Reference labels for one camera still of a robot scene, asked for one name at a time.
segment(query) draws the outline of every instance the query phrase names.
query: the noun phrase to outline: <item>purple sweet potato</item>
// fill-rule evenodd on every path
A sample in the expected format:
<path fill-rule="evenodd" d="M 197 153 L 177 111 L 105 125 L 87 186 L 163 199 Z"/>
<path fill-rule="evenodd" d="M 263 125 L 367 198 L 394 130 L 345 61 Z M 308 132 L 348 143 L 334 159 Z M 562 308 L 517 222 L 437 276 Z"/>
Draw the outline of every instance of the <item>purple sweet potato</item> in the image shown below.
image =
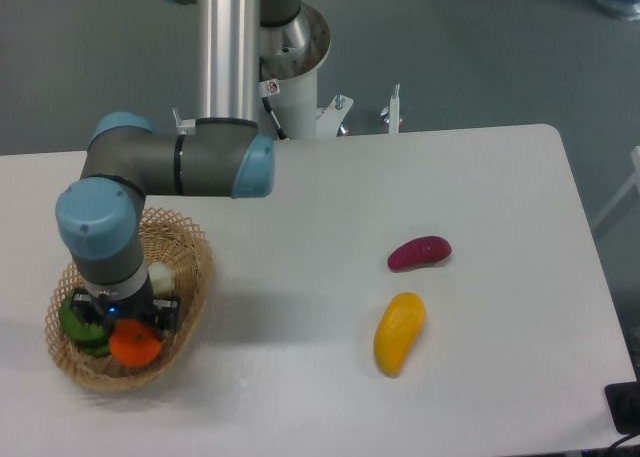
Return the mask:
<path fill-rule="evenodd" d="M 419 237 L 401 245 L 387 259 L 394 272 L 440 262 L 451 254 L 451 245 L 442 237 Z"/>

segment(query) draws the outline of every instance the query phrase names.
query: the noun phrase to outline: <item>orange fruit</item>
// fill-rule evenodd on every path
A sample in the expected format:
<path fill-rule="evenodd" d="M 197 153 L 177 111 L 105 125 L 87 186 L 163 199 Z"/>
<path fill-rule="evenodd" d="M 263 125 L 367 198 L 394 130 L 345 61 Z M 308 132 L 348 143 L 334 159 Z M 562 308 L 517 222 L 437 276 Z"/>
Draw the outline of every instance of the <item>orange fruit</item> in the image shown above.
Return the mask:
<path fill-rule="evenodd" d="M 153 361 L 162 350 L 162 342 L 153 329 L 133 319 L 121 319 L 109 338 L 114 359 L 127 367 L 139 367 Z"/>

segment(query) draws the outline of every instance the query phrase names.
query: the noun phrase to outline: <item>yellow mango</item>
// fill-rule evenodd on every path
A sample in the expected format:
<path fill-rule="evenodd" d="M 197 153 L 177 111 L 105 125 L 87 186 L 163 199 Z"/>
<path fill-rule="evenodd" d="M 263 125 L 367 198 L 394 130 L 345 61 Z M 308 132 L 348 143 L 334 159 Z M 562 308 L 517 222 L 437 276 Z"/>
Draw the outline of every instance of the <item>yellow mango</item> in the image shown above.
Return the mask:
<path fill-rule="evenodd" d="M 373 339 L 373 353 L 380 370 L 396 377 L 404 364 L 426 318 L 427 311 L 418 294 L 396 295 L 385 310 Z"/>

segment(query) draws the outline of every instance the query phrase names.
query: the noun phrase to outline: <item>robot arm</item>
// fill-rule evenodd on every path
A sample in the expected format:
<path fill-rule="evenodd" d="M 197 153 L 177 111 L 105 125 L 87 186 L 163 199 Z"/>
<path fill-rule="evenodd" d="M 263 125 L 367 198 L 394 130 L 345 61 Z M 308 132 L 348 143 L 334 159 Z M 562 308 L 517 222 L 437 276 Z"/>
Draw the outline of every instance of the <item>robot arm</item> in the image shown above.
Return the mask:
<path fill-rule="evenodd" d="M 261 22 L 295 19 L 300 0 L 197 1 L 195 135 L 156 135 L 142 117 L 111 114 L 98 125 L 80 180 L 56 204 L 60 235 L 87 291 L 72 307 L 86 321 L 135 318 L 160 333 L 177 330 L 179 299 L 154 298 L 140 243 L 147 195 L 265 197 L 272 190 L 273 140 L 257 130 L 259 31 Z M 163 317 L 167 309 L 171 318 Z"/>

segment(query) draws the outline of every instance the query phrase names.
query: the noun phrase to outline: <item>woven basket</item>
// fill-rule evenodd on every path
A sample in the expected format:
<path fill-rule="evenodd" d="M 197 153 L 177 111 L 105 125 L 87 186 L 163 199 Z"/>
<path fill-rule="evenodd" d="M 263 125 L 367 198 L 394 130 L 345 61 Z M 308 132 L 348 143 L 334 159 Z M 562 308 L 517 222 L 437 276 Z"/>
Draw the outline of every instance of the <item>woven basket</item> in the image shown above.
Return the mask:
<path fill-rule="evenodd" d="M 82 277 L 71 262 L 58 282 L 45 318 L 49 354 L 54 363 L 74 382 L 94 390 L 130 390 L 158 379 L 175 361 L 202 315 L 212 277 L 209 243 L 197 224 L 171 210 L 145 209 L 140 238 L 147 263 L 161 261 L 175 273 L 171 292 L 182 298 L 180 330 L 163 343 L 160 355 L 148 365 L 128 368 L 111 356 L 85 354 L 60 328 L 58 310 L 65 296 L 82 287 Z"/>

